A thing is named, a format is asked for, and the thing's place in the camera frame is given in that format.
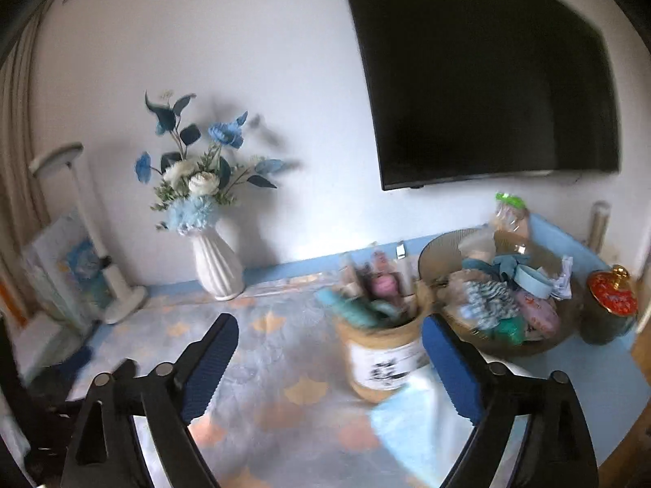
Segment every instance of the white rose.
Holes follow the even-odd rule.
[[[168,167],[163,175],[163,179],[172,186],[172,189],[176,189],[181,178],[192,176],[196,168],[196,163],[183,159]]]
[[[198,172],[190,178],[188,188],[195,196],[211,196],[219,190],[219,178],[211,172]]]

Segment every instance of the beige curtain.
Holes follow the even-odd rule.
[[[36,303],[20,251],[49,223],[43,194],[27,168],[34,157],[30,72],[38,25],[48,7],[32,16],[0,68],[0,296],[4,311],[22,318],[31,316]]]

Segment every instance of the red lid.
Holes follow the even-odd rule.
[[[597,302],[611,314],[632,316],[637,313],[637,298],[628,279],[628,271],[615,264],[612,271],[592,273],[588,277],[588,288]]]

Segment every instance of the cardboard container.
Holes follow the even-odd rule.
[[[417,317],[396,329],[366,331],[353,328],[335,318],[341,340],[346,375],[350,386],[364,400],[379,403],[391,396],[407,379],[409,372],[429,363],[422,347],[423,320],[432,313],[434,302],[427,285],[416,283]]]

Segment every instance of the green leaf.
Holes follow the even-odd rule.
[[[175,115],[181,115],[183,109],[188,106],[188,104],[190,104],[190,99],[194,99],[196,96],[197,94],[189,94],[188,96],[183,96],[178,99],[172,107],[172,111],[175,113]]]
[[[223,156],[219,156],[219,188],[224,189],[230,181],[230,165]]]
[[[258,174],[274,174],[284,168],[284,163],[280,159],[263,159],[255,166],[255,172]]]
[[[158,117],[158,122],[165,132],[171,132],[177,127],[177,117],[174,115],[172,109],[150,103],[147,92],[144,93],[144,103],[147,109],[155,113],[156,117]]]
[[[201,137],[201,132],[199,131],[199,127],[193,123],[181,130],[179,136],[186,146],[190,146]]]
[[[219,149],[217,147],[211,145],[208,148],[208,150],[203,153],[203,156],[201,156],[201,158],[199,158],[199,161],[197,162],[197,167],[199,168],[199,172],[212,172],[211,165],[215,159],[218,150]]]
[[[165,171],[177,161],[181,161],[181,154],[179,152],[167,152],[163,154],[161,156],[161,172],[165,174]]]
[[[251,176],[247,181],[256,187],[268,187],[268,189],[277,189],[277,187],[271,181],[263,178],[262,176],[258,176],[257,174]]]

